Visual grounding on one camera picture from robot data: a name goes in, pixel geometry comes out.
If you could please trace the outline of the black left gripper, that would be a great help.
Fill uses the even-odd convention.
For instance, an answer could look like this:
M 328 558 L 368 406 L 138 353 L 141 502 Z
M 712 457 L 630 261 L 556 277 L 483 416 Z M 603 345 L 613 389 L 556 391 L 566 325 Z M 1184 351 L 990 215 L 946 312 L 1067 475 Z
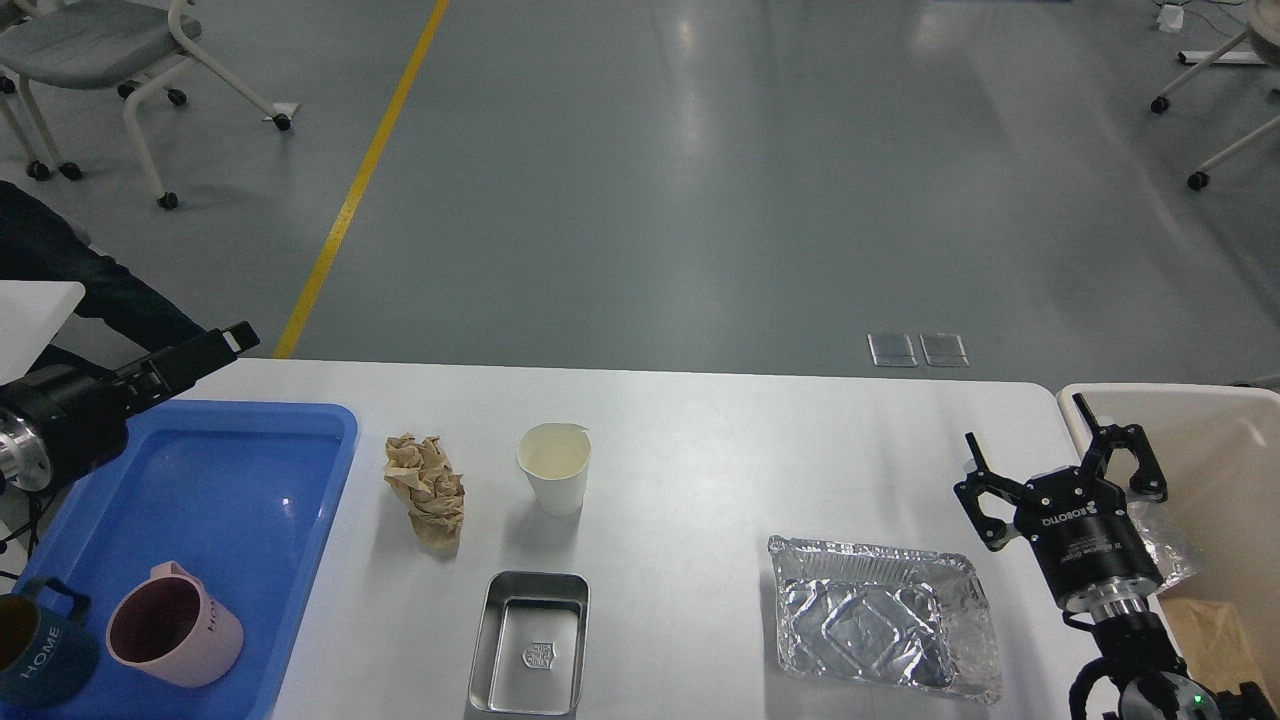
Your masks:
M 239 322 L 100 375 L 59 364 L 8 382 L 3 480 L 33 495 L 74 483 L 124 451 L 131 411 L 184 393 L 259 345 L 252 325 Z

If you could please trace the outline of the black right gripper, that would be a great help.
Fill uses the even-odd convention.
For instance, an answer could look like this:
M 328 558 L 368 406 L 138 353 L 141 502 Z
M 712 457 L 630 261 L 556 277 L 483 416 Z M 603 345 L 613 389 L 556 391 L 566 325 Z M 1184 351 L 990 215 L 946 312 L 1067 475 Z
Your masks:
M 1144 501 L 1166 502 L 1169 483 L 1142 425 L 1103 425 L 1083 393 L 1071 401 L 1091 432 L 1080 470 L 1044 471 L 1018 483 L 991 470 L 977 436 L 968 432 L 973 468 L 954 493 L 987 550 L 997 552 L 1015 536 L 1025 537 L 1057 607 L 1079 614 L 1092 612 L 1114 591 L 1144 598 L 1164 584 L 1124 491 L 1106 480 L 1112 455 L 1134 457 L 1128 487 Z M 1012 521 L 986 514 L 983 495 L 1015 507 Z

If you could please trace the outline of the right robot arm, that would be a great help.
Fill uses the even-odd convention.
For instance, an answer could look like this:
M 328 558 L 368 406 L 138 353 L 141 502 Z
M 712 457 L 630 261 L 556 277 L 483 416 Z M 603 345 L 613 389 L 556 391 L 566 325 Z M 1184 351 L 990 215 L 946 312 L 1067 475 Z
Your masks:
M 1071 683 L 1071 717 L 1087 717 L 1094 685 L 1108 679 L 1119 693 L 1115 719 L 1275 719 L 1254 682 L 1215 692 L 1192 678 L 1149 606 L 1164 575 L 1129 511 L 1130 497 L 1165 502 L 1166 475 L 1143 427 L 1105 424 L 1083 395 L 1071 401 L 1091 434 L 1076 465 L 1016 482 L 993 471 L 966 433 L 974 466 L 954 487 L 988 550 L 1027 539 L 1062 621 L 1093 638 L 1100 656 Z

